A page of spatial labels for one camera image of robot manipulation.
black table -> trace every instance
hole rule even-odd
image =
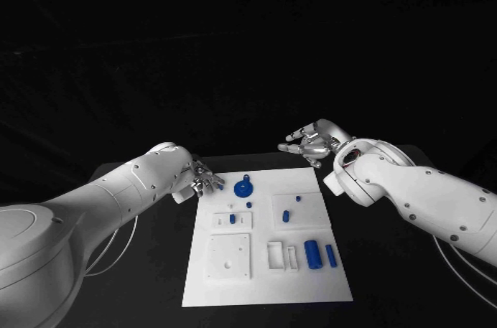
[[[205,158],[215,172],[308,167],[291,154]],[[121,163],[104,164],[92,179]],[[353,302],[182,308],[197,198],[166,196],[138,217],[130,248],[99,276],[85,278],[59,327],[461,327],[494,324],[497,311],[463,285],[432,237],[402,220],[386,198],[359,206],[323,184],[333,158],[316,170]],[[120,255],[133,221],[92,271]],[[94,257],[107,245],[102,243]]]

white platform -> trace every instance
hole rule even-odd
[[[254,193],[245,199],[236,197],[233,193],[235,183],[242,180],[244,174],[251,176],[254,184]],[[275,230],[274,195],[290,195],[290,200],[294,195],[300,195],[303,201],[298,203],[304,204],[310,198],[305,195],[317,193],[311,196],[318,203],[316,202],[311,206],[321,207],[323,205],[326,207],[318,191],[314,169],[308,167],[258,172],[235,172],[219,174],[219,176],[226,181],[225,190],[218,190],[213,195],[205,195],[199,199],[182,305],[219,306],[352,301],[344,267],[340,261],[340,252],[327,216],[326,224],[318,226],[320,228],[314,229],[307,224],[303,224],[301,226],[305,226],[304,229]],[[248,201],[252,203],[251,209],[246,208]],[[229,225],[225,225],[223,229],[213,228],[213,214],[248,211],[252,212],[252,226],[251,228],[248,227],[246,231],[241,230],[239,226],[231,229]],[[212,260],[212,252],[209,250],[212,248],[209,243],[209,241],[212,242],[212,236],[245,236],[246,234],[249,235],[249,279],[241,276],[222,276],[222,278],[216,279],[208,277],[209,270],[212,270],[212,262],[209,262]],[[324,265],[318,270],[311,270],[307,267],[305,240],[317,240],[318,242]],[[274,272],[268,267],[267,244],[268,242],[278,241],[282,243],[285,270]],[[330,267],[326,244],[333,246],[339,265],[336,268]],[[290,246],[295,246],[298,271],[290,269],[287,257],[287,247]],[[226,260],[219,259],[216,263],[219,265],[228,263],[233,267],[233,262],[236,261],[232,260],[232,257],[232,255],[226,254]]]

blue cap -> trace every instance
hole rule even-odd
[[[235,194],[238,197],[248,197],[254,192],[251,177],[244,175],[244,180],[235,184]]]

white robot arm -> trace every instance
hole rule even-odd
[[[316,159],[336,154],[324,183],[362,206],[383,196],[402,218],[481,260],[497,266],[497,196],[486,188],[432,167],[416,167],[388,142],[356,139],[327,120],[318,120],[287,136],[301,145],[280,144],[281,151]]]
[[[222,185],[187,150],[161,143],[62,196],[0,207],[0,327],[55,327],[104,239],[166,194],[180,203]]]

blue object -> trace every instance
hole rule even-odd
[[[318,254],[318,243],[314,240],[307,240],[304,243],[304,248],[308,268],[320,269],[323,267],[323,262]]]
[[[244,175],[244,180],[235,184],[235,194],[238,197],[248,197],[254,192],[251,177]]]
[[[290,221],[290,212],[288,211],[282,211],[282,221],[284,222]]]
[[[337,260],[334,259],[334,253],[333,253],[333,248],[330,244],[326,245],[326,252],[329,253],[331,267],[337,267]]]

